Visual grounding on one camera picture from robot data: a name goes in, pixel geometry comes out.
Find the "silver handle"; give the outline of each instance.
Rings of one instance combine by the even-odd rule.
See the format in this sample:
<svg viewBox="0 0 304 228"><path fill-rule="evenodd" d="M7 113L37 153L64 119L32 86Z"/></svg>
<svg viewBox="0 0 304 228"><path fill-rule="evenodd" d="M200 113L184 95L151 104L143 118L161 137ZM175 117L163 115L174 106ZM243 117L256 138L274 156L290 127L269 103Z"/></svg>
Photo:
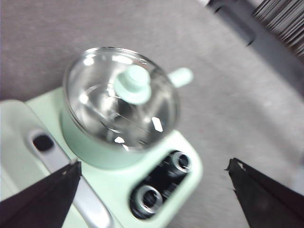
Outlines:
<svg viewBox="0 0 304 228"><path fill-rule="evenodd" d="M39 151L33 143L33 140L39 135L47 135L54 143L52 148L44 152ZM50 172L55 172L71 162L53 137L42 129L31 131L27 137L27 143ZM73 204L90 228L113 227L113 218L110 212L84 176L80 178Z"/></svg>

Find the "pot handle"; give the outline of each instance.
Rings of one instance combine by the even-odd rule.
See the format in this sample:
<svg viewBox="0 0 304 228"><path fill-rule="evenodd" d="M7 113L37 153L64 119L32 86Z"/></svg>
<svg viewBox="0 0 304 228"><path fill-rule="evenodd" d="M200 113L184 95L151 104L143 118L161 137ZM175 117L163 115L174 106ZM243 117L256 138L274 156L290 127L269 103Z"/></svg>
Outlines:
<svg viewBox="0 0 304 228"><path fill-rule="evenodd" d="M189 68L178 68L169 73L168 77L176 88L180 88L193 80L193 73Z"/></svg>

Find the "floor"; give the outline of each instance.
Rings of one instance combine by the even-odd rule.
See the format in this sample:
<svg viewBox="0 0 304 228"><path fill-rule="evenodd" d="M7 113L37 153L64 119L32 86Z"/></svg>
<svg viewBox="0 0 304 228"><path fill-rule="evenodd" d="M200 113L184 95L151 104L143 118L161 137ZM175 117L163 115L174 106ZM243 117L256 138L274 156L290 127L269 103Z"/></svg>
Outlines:
<svg viewBox="0 0 304 228"><path fill-rule="evenodd" d="M204 177L169 228L248 227L224 171L230 158L292 186L304 148L303 100L197 0L2 0L1 99L60 86L71 58L97 46L194 72L179 89L178 129L200 154Z"/></svg>

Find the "mint green cooker base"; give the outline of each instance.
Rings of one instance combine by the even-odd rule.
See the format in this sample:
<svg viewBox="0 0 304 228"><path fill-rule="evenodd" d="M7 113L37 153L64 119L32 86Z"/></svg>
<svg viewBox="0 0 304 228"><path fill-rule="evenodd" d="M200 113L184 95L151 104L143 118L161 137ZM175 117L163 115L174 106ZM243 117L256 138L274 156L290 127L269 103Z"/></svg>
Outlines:
<svg viewBox="0 0 304 228"><path fill-rule="evenodd" d="M43 126L42 122L70 159L77 158L66 144L61 132L59 117L64 108L62 88L38 96L27 101L26 104L20 101L0 103L1 200L48 175L43 163L25 146L23 139L27 134L28 127L23 125ZM129 209L130 193L173 150L182 151L188 155L192 162L191 172L166 200L156 215L147 220L135 218ZM114 218L114 227L163 228L168 225L197 187L202 177L203 168L193 147L178 131L173 131L134 165L121 169L103 170L82 161L82 173L111 212ZM84 228L87 225L75 207L72 206L63 227Z"/></svg>

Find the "lid handle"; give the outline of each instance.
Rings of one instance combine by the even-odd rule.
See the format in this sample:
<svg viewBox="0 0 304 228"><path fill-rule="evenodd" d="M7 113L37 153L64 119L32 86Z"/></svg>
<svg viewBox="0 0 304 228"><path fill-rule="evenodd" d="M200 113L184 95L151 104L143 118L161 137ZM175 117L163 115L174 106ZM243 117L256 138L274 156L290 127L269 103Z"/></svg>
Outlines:
<svg viewBox="0 0 304 228"><path fill-rule="evenodd" d="M114 91L124 101L141 105L151 97L149 72L138 65L132 65L120 73L114 81Z"/></svg>
<svg viewBox="0 0 304 228"><path fill-rule="evenodd" d="M189 68L178 68L169 73L168 77L176 88L180 88L193 80L193 73Z"/></svg>

